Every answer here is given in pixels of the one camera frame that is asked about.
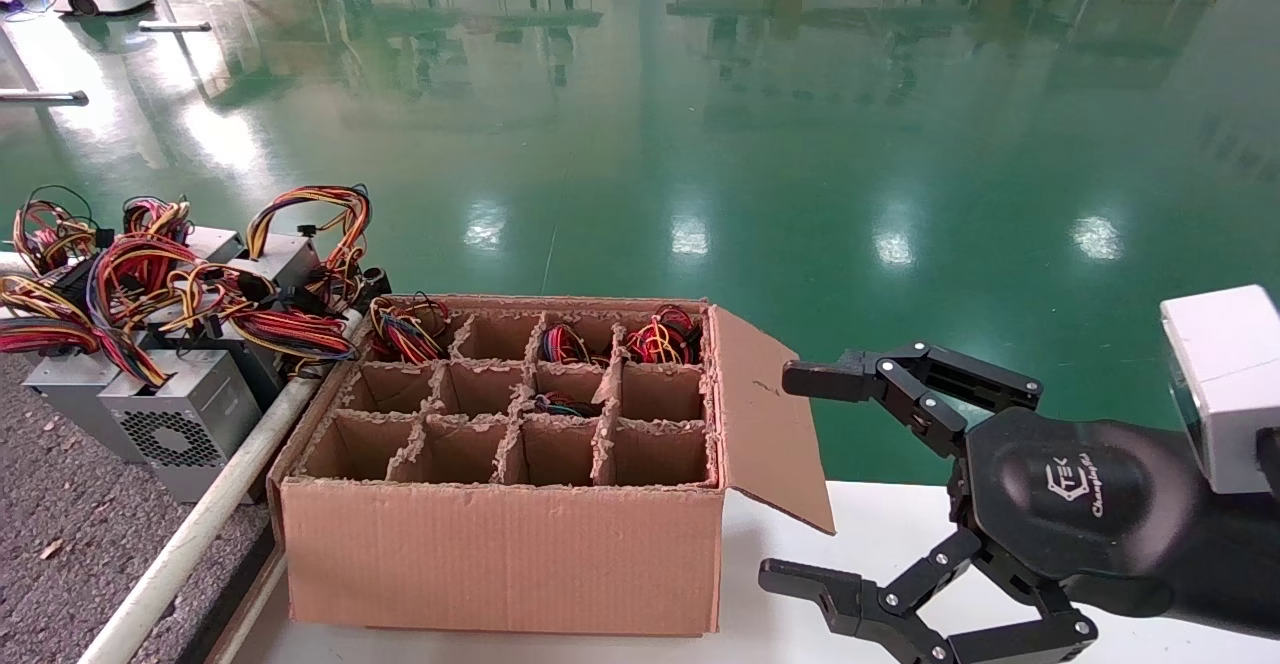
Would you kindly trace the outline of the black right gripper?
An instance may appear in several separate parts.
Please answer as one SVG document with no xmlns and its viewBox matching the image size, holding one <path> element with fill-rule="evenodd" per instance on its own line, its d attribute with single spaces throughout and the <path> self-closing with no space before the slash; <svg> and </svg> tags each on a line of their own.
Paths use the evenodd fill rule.
<svg viewBox="0 0 1280 664">
<path fill-rule="evenodd" d="M 1180 432 L 1050 420 L 1030 412 L 1041 383 L 932 344 L 790 360 L 782 386 L 799 398 L 876 400 L 936 455 L 964 455 L 965 522 L 993 549 L 988 576 L 1055 582 L 1029 590 L 1036 621 L 943 636 L 920 610 L 987 554 L 969 528 L 886 587 L 762 560 L 759 586 L 814 603 L 831 633 L 877 644 L 899 663 L 1069 663 L 1097 629 L 1066 594 L 1117 617 L 1277 635 L 1277 500 L 1216 494 Z M 992 417 L 966 432 L 950 399 Z"/>
</svg>

